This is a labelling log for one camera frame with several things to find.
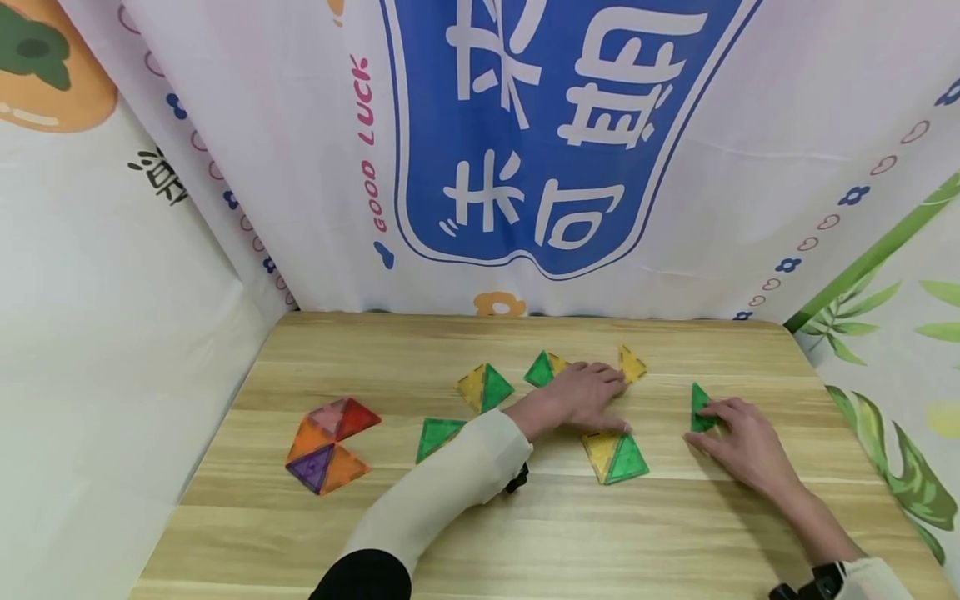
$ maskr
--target person's left hand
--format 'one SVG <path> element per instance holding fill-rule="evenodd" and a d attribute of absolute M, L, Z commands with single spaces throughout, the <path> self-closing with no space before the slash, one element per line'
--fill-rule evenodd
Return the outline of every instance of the person's left hand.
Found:
<path fill-rule="evenodd" d="M 623 371 L 605 363 L 573 363 L 503 412 L 530 441 L 564 424 L 588 432 L 630 432 L 626 421 L 604 413 L 626 389 Z"/>

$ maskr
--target chinese characters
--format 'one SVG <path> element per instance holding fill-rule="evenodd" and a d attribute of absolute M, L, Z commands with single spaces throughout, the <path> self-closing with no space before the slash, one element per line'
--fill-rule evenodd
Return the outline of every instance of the chinese characters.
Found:
<path fill-rule="evenodd" d="M 513 200 L 523 202 L 525 196 L 523 191 L 512 185 L 503 185 L 503 181 L 511 179 L 516 175 L 520 168 L 520 157 L 516 152 L 510 154 L 503 168 L 497 174 L 499 184 L 494 183 L 493 170 L 496 153 L 493 149 L 484 153 L 483 164 L 483 185 L 480 189 L 469 189 L 470 165 L 462 160 L 457 164 L 457 178 L 455 187 L 444 187 L 444 194 L 452 199 L 455 205 L 455 221 L 445 223 L 440 221 L 440 228 L 451 236 L 456 237 L 456 226 L 469 226 L 469 206 L 471 204 L 480 204 L 482 206 L 482 227 L 485 233 L 494 231 L 494 207 L 498 208 L 500 213 L 506 218 L 507 223 L 513 225 L 520 220 L 514 207 Z M 592 239 L 593 235 L 600 227 L 605 213 L 613 212 L 620 199 L 623 198 L 624 186 L 609 185 L 606 187 L 583 188 L 583 189 L 561 189 L 560 182 L 555 179 L 548 180 L 543 186 L 540 194 L 540 209 L 537 213 L 537 223 L 535 226 L 534 240 L 538 246 L 544 243 L 556 248 L 557 250 L 576 250 L 583 247 Z M 582 210 L 580 212 L 571 212 L 560 217 L 550 227 L 553 220 L 554 207 L 566 203 L 581 203 L 586 201 L 602 201 L 611 198 L 612 201 L 605 210 Z M 575 225 L 587 225 L 586 233 L 576 236 L 570 233 Z M 547 230 L 550 229 L 550 236 L 547 237 Z"/>
<path fill-rule="evenodd" d="M 457 23 L 446 29 L 446 42 L 457 50 L 457 99 L 469 100 L 470 90 L 480 94 L 500 86 L 500 106 L 510 112 L 516 111 L 516 121 L 522 130 L 530 128 L 516 82 L 540 85 L 540 67 L 527 64 L 511 56 L 504 45 L 503 1 L 484 0 L 487 13 L 493 20 L 496 31 L 474 27 L 473 0 L 457 0 Z M 510 34 L 510 51 L 518 55 L 526 50 L 546 9 L 546 0 L 526 0 L 523 13 Z M 493 69 L 473 77 L 470 52 L 474 49 L 493 52 L 500 59 L 500 77 Z"/>
<path fill-rule="evenodd" d="M 167 162 L 159 147 L 156 148 L 156 152 L 141 150 L 136 155 L 140 157 L 140 161 L 128 162 L 127 166 L 134 171 L 143 171 L 147 181 L 156 190 L 156 194 L 158 196 L 162 194 L 170 202 L 170 206 L 189 197 L 186 187 L 183 186 L 180 177 Z"/>
<path fill-rule="evenodd" d="M 573 122 L 560 125 L 557 135 L 571 146 L 587 141 L 624 145 L 627 149 L 634 148 L 640 139 L 650 139 L 655 130 L 651 115 L 673 91 L 673 85 L 668 82 L 680 75 L 685 60 L 674 62 L 674 43 L 665 41 L 657 48 L 653 64 L 637 64 L 644 44 L 656 43 L 641 37 L 631 37 L 624 43 L 616 59 L 602 59 L 600 50 L 604 39 L 617 30 L 656 36 L 691 36 L 700 32 L 706 22 L 706 14 L 672 14 L 629 7 L 609 7 L 598 12 L 587 29 L 583 53 L 574 65 L 576 72 L 601 81 L 653 87 L 625 94 L 604 91 L 594 82 L 572 86 L 566 91 L 566 99 L 577 109 Z M 591 125 L 595 112 L 597 116 Z"/>

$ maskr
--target green bamboo print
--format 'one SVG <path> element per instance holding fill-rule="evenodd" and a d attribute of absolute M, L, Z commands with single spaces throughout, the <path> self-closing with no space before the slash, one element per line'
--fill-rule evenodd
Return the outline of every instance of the green bamboo print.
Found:
<path fill-rule="evenodd" d="M 850 288 L 856 281 L 862 279 L 864 275 L 896 252 L 900 246 L 913 237 L 958 194 L 960 194 L 960 171 L 951 175 L 937 191 L 930 194 L 919 206 L 910 211 L 894 228 L 890 229 L 886 235 L 861 254 L 843 273 L 831 281 L 823 291 L 813 297 L 813 300 L 809 301 L 786 322 L 786 328 L 791 332 L 796 332 L 814 315 L 822 312 L 844 290 Z"/>
<path fill-rule="evenodd" d="M 960 283 L 928 280 L 921 281 L 920 285 L 933 298 L 960 308 Z M 914 331 L 928 338 L 940 340 L 941 342 L 960 343 L 960 321 L 928 323 L 917 327 Z"/>
<path fill-rule="evenodd" d="M 810 351 L 813 351 L 813 349 L 820 346 L 824 340 L 827 340 L 837 358 L 855 365 L 864 367 L 867 365 L 867 363 L 863 362 L 859 356 L 850 350 L 841 336 L 867 335 L 880 329 L 878 325 L 852 321 L 854 317 L 859 317 L 881 306 L 899 290 L 900 282 L 898 281 L 866 299 L 860 299 L 863 291 L 866 290 L 870 282 L 874 280 L 874 276 L 880 266 L 881 265 L 877 265 L 869 273 L 861 277 L 853 287 L 833 299 L 833 301 L 817 313 L 813 319 L 801 327 L 800 331 L 807 335 L 820 336 L 820 339 L 814 343 Z"/>
<path fill-rule="evenodd" d="M 870 462 L 890 486 L 891 493 L 904 511 L 913 517 L 910 522 L 917 528 L 921 539 L 937 562 L 944 564 L 947 561 L 944 547 L 917 521 L 943 531 L 953 531 L 953 521 L 957 515 L 957 504 L 953 496 L 927 464 L 922 452 L 896 422 L 893 425 L 897 432 L 903 469 L 900 476 L 890 472 L 883 437 L 883 416 L 876 405 L 859 392 L 852 392 L 851 400 L 843 390 L 835 386 L 827 386 L 827 391 L 856 431 Z"/>

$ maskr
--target green leaf print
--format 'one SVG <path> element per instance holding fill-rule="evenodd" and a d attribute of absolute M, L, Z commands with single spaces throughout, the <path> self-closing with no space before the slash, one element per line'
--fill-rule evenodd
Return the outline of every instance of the green leaf print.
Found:
<path fill-rule="evenodd" d="M 957 503 L 937 475 L 926 463 L 923 454 L 910 437 L 894 423 L 897 441 L 903 456 L 903 473 L 896 477 L 886 472 L 887 484 L 903 509 L 919 520 L 944 531 L 953 531 Z"/>
<path fill-rule="evenodd" d="M 923 527 L 917 521 L 907 519 L 910 523 L 917 529 L 917 533 L 920 534 L 920 539 L 924 541 L 926 547 L 930 549 L 930 552 L 933 554 L 933 558 L 937 559 L 937 563 L 940 563 L 940 566 L 943 566 L 947 562 L 947 552 L 944 551 L 944 547 L 940 545 L 940 542 L 933 537 L 933 534 L 926 531 L 926 528 Z"/>
<path fill-rule="evenodd" d="M 921 287 L 937 300 L 943 300 L 948 304 L 960 306 L 960 283 L 950 283 L 949 281 L 921 281 Z"/>
<path fill-rule="evenodd" d="M 833 348 L 833 353 L 836 354 L 837 358 L 845 360 L 848 363 L 854 363 L 855 365 L 867 366 L 867 363 L 860 360 L 860 357 L 847 348 L 847 345 L 837 336 L 828 333 L 827 341 L 830 342 L 830 347 Z"/>
<path fill-rule="evenodd" d="M 924 200 L 921 205 L 934 206 L 937 204 L 946 204 L 960 194 L 960 172 L 954 173 L 944 184 L 937 188 L 937 191 L 930 194 L 930 197 Z"/>
<path fill-rule="evenodd" d="M 847 420 L 847 423 L 850 424 L 850 427 L 856 428 L 856 411 L 853 410 L 853 405 L 850 404 L 850 399 L 844 394 L 843 390 L 835 386 L 828 385 L 827 392 L 830 394 L 830 397 L 833 398 L 833 403 L 837 405 L 837 408 L 840 409 L 840 412 L 843 413 L 844 418 Z"/>
<path fill-rule="evenodd" d="M 883 441 L 883 416 L 876 405 L 859 392 L 853 392 L 857 399 L 856 434 L 867 450 L 870 462 L 884 477 L 887 476 L 887 450 Z"/>
<path fill-rule="evenodd" d="M 921 325 L 914 331 L 934 340 L 960 342 L 960 321 Z"/>
<path fill-rule="evenodd" d="M 863 293 L 863 291 L 867 289 L 867 286 L 870 285 L 870 282 L 874 280 L 874 277 L 876 276 L 876 272 L 880 270 L 880 266 L 882 266 L 882 264 L 883 263 L 876 265 L 873 269 L 871 269 L 866 274 L 864 274 L 864 276 L 861 277 L 853 285 L 853 287 L 847 290 L 846 293 L 841 294 L 840 301 L 845 302 L 848 300 L 853 300 L 854 298 L 859 296 L 861 293 Z"/>
<path fill-rule="evenodd" d="M 847 319 L 870 312 L 892 298 L 899 290 L 900 282 L 898 281 L 851 306 L 852 302 L 858 299 L 874 280 L 880 266 L 881 265 L 877 265 L 867 272 L 851 286 L 849 290 L 838 296 L 827 306 L 824 306 L 823 310 L 814 315 L 813 318 L 801 327 L 801 332 L 820 337 L 810 348 L 810 351 L 813 351 L 826 339 L 830 347 L 833 348 L 833 354 L 836 355 L 837 358 L 853 365 L 867 366 L 867 363 L 854 354 L 840 336 L 861 336 L 879 331 L 879 325 L 861 323 L 859 321 L 847 321 Z"/>
<path fill-rule="evenodd" d="M 868 333 L 873 333 L 878 329 L 880 329 L 879 325 L 857 323 L 856 321 L 840 322 L 833 328 L 833 330 L 837 333 L 843 333 L 844 335 L 867 335 Z"/>
<path fill-rule="evenodd" d="M 865 312 L 869 312 L 884 302 L 888 301 L 890 298 L 897 293 L 897 290 L 900 288 L 900 282 L 894 283 L 890 287 L 884 288 L 868 297 L 866 300 L 855 305 L 853 308 L 849 308 L 837 315 L 837 319 L 849 319 L 850 317 L 858 317 Z"/>

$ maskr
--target wooden table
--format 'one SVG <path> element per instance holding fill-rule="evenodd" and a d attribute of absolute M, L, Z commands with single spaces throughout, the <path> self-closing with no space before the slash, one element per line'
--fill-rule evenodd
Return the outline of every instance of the wooden table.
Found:
<path fill-rule="evenodd" d="M 918 599 L 954 598 L 791 336 L 773 324 L 294 313 L 271 334 L 153 557 L 136 600 L 303 599 L 354 524 L 413 465 L 423 418 L 468 419 L 453 384 L 491 362 L 516 386 L 542 348 L 649 368 L 612 410 L 645 477 L 597 484 L 573 432 L 538 443 L 530 482 L 461 516 L 424 556 L 423 600 L 765 599 L 808 570 L 786 525 L 691 452 L 690 384 L 742 396 L 778 428 L 806 484 Z M 352 395 L 383 418 L 345 442 L 372 466 L 317 497 L 283 467 L 303 413 Z"/>

